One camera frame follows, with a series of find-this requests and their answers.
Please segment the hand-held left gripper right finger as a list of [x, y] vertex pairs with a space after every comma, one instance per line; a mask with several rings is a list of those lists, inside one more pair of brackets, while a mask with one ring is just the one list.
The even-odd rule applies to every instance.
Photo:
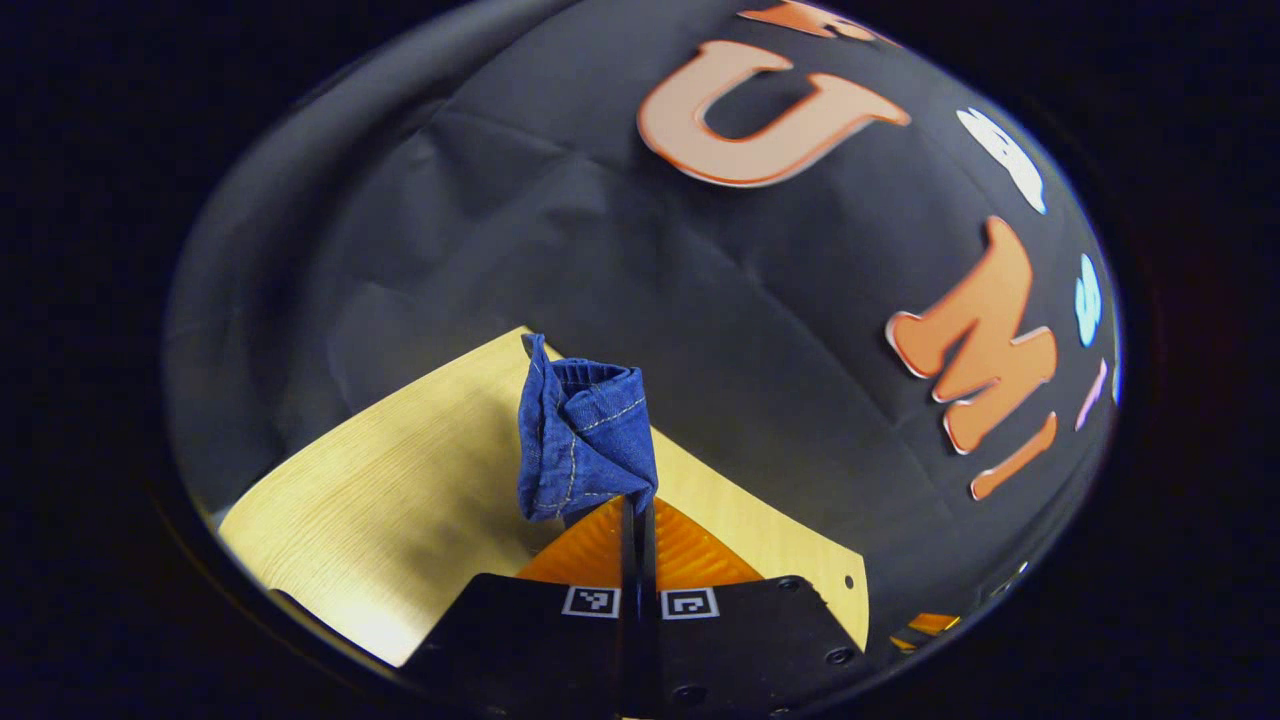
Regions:
[[801, 575], [746, 564], [663, 500], [640, 530], [640, 714], [799, 719], [870, 675], [870, 660]]

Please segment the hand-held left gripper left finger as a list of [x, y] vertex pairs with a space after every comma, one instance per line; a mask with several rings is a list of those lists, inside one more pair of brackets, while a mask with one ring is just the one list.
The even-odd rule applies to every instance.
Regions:
[[402, 666], [468, 719], [621, 719], [637, 614], [634, 501], [603, 503], [554, 548], [603, 539], [616, 582], [475, 575]]

